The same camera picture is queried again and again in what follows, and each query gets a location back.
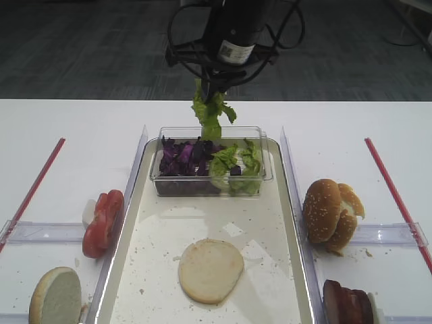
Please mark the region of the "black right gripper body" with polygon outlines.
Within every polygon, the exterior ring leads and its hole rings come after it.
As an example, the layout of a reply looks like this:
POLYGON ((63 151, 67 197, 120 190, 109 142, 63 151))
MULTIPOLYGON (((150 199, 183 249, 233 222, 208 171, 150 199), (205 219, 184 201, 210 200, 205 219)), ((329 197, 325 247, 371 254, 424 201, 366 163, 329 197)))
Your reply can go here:
POLYGON ((258 44, 275 1, 182 1, 167 27, 168 66, 184 66, 198 79, 217 76, 220 88, 248 81, 248 68, 265 64, 275 53, 272 47, 258 44), (181 11, 192 8, 209 10, 202 36, 185 43, 173 42, 173 23, 181 11))

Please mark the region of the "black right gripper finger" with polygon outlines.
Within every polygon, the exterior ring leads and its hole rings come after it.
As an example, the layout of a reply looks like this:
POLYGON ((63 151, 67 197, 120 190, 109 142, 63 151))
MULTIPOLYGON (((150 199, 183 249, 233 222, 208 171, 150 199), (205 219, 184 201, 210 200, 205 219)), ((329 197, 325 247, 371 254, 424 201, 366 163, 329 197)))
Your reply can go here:
POLYGON ((219 78, 217 76, 203 76, 200 83, 201 97, 205 103, 209 103, 214 95, 219 92, 219 78))

